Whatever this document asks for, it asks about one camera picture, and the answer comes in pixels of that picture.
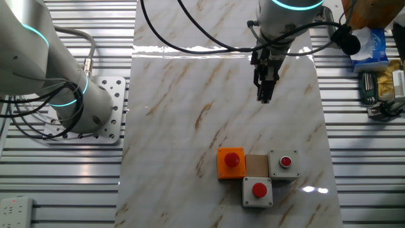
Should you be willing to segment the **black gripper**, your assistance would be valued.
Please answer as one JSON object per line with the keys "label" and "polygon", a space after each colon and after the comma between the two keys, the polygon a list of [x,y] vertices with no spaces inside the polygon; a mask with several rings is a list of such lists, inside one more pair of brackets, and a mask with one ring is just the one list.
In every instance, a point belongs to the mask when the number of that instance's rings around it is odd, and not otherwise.
{"label": "black gripper", "polygon": [[257,101],[263,102],[262,83],[265,81],[265,103],[272,99],[277,81],[280,79],[279,69],[285,56],[276,51],[261,49],[252,52],[251,65],[254,65],[254,85],[257,87]]}

